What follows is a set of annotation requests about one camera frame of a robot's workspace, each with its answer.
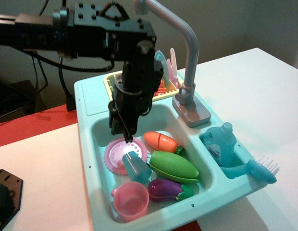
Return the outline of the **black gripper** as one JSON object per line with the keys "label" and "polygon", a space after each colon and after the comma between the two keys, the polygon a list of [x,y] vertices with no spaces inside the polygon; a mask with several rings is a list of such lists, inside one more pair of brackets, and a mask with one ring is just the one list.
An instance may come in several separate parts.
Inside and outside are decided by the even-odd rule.
{"label": "black gripper", "polygon": [[123,134],[126,143],[132,142],[139,117],[151,110],[153,94],[154,83],[149,81],[142,83],[139,89],[133,83],[132,88],[124,90],[122,81],[117,80],[113,100],[109,103],[111,134]]}

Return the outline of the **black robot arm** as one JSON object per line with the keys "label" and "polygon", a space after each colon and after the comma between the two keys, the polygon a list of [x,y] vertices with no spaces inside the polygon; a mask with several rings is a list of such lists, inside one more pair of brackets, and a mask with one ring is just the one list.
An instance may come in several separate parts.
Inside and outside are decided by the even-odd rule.
{"label": "black robot arm", "polygon": [[122,134],[131,142],[140,116],[147,115],[163,76],[155,59],[156,36],[148,21],[132,20],[125,9],[110,2],[97,9],[94,4],[77,4],[72,10],[61,7],[52,16],[0,15],[0,45],[9,46],[40,61],[59,67],[39,51],[56,51],[60,57],[102,58],[111,64],[124,63],[115,81],[109,109],[113,135]]}

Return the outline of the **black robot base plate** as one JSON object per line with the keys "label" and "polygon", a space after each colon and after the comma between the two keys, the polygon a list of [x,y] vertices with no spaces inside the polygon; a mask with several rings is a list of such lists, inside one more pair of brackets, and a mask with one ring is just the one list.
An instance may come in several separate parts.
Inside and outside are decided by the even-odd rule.
{"label": "black robot base plate", "polygon": [[23,180],[0,169],[0,231],[2,231],[21,207]]}

